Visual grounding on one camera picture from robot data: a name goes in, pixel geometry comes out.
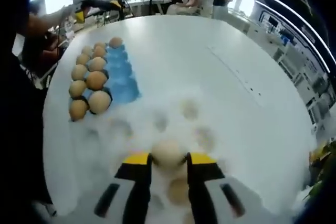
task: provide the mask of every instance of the egg carton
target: egg carton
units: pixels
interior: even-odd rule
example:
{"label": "egg carton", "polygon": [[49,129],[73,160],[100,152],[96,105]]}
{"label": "egg carton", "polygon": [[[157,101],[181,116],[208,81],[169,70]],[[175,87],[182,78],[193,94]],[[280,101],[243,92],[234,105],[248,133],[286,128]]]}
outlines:
{"label": "egg carton", "polygon": [[[141,96],[138,83],[136,81],[131,62],[128,59],[128,53],[125,49],[125,45],[122,44],[118,48],[112,48],[108,44],[105,47],[106,54],[102,58],[107,62],[106,65],[100,72],[102,72],[106,77],[107,81],[103,85],[101,91],[106,92],[111,98],[111,104],[107,111],[113,109],[114,106],[127,104],[135,101]],[[89,69],[90,64],[93,59],[86,63],[87,69]],[[88,71],[84,75],[84,81],[91,72]],[[89,106],[88,101],[90,96],[98,90],[91,90],[86,88],[83,94],[77,98],[70,98],[69,107],[74,100],[84,100]],[[92,111],[87,111],[86,115],[95,114]]]}

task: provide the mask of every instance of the blue egg carton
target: blue egg carton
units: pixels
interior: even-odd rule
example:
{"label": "blue egg carton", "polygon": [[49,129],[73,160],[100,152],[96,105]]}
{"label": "blue egg carton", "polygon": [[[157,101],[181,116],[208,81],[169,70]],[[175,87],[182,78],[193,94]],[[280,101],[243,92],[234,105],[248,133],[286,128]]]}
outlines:
{"label": "blue egg carton", "polygon": [[[108,77],[102,91],[105,91],[112,97],[112,103],[108,108],[109,110],[116,105],[131,103],[141,95],[131,62],[128,59],[128,53],[126,52],[125,45],[122,44],[119,48],[112,48],[107,44],[106,52],[107,53],[103,59],[107,62],[107,64],[101,72]],[[89,73],[89,71],[86,73],[84,76],[85,79],[88,77]],[[78,99],[89,101],[90,96],[95,91],[96,90],[85,89],[82,96],[75,99],[70,98],[70,103],[73,100]]]}

